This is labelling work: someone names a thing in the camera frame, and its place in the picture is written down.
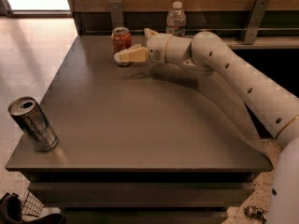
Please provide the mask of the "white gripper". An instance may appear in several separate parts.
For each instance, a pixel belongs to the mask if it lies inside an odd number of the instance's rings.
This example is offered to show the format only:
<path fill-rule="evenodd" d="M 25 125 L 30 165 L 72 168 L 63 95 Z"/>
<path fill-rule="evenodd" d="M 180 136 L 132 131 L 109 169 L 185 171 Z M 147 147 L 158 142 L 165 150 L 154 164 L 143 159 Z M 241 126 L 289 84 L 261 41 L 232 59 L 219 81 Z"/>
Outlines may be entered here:
<path fill-rule="evenodd" d="M 154 63 L 166 63 L 166 47 L 172 36 L 158 34 L 150 28 L 144 29 L 144 35 L 148 39 L 146 48 L 140 44 L 133 45 L 115 53 L 114 60 L 117 63 L 142 63 L 149 58 Z"/>

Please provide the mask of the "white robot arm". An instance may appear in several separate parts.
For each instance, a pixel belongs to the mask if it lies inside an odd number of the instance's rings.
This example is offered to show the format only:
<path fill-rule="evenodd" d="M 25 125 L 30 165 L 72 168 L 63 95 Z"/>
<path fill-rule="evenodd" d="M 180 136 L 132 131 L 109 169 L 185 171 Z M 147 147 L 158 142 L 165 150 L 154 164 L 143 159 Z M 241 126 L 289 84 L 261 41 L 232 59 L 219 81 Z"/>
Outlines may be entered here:
<path fill-rule="evenodd" d="M 192 38 L 144 30 L 139 44 L 114 55 L 118 63 L 171 63 L 204 77 L 221 75 L 265 129 L 283 146 L 274 174 L 267 224 L 299 222 L 299 99 L 237 56 L 217 35 Z"/>

